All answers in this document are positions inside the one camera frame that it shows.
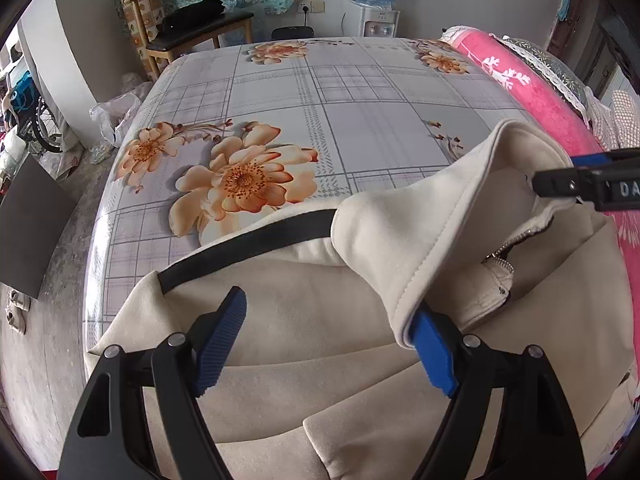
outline white sneaker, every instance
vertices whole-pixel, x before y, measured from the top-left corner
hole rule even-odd
[[[27,332],[27,322],[24,320],[24,316],[20,310],[14,310],[7,307],[5,311],[9,327],[11,327],[12,330],[15,330],[18,334],[24,335],[24,333]]]
[[[17,290],[9,289],[9,303],[13,306],[28,312],[31,307],[31,298]]]

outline metal screw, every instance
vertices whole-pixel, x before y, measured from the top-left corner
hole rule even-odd
[[[529,347],[529,355],[536,359],[540,359],[545,353],[542,351],[538,345],[531,345]]]
[[[187,341],[187,336],[185,336],[182,332],[176,332],[175,334],[171,334],[169,336],[169,346],[180,346]]]
[[[478,348],[480,346],[480,338],[477,335],[468,334],[462,338],[462,342],[469,348]]]
[[[104,349],[104,356],[107,359],[114,358],[119,353],[120,353],[120,347],[118,345],[107,346],[107,348]]]

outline plaid pattern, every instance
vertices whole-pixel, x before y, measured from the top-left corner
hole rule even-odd
[[[305,57],[274,64],[252,62],[245,45],[176,60],[140,108],[125,144],[158,121],[272,124],[281,129],[277,142],[318,151],[314,197],[328,198],[409,186],[471,150],[502,118],[532,120],[457,53],[433,47],[464,64],[466,73],[434,70],[408,40],[327,38],[307,40],[306,48]],[[87,272],[85,348],[95,345],[143,276],[199,247],[195,232],[172,234],[168,211],[181,195],[176,179],[207,164],[211,147],[195,141],[166,156],[139,193],[108,182]]]

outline black chair seat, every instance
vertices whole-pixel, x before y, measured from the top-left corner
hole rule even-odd
[[[151,41],[147,48],[149,50],[157,50],[158,52],[167,52],[172,48],[175,48],[183,43],[194,40],[198,36],[212,32],[217,28],[226,27],[232,23],[241,22],[247,18],[252,18],[254,14],[247,10],[234,10],[233,12],[225,12],[215,17],[209,23],[201,25],[200,27],[192,28],[191,30],[182,30],[180,32],[160,32],[156,38]]]

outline black bag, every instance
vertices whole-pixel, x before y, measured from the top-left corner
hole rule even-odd
[[[181,7],[162,20],[162,32],[186,32],[206,25],[215,17],[225,12],[220,0],[202,0],[196,4]]]

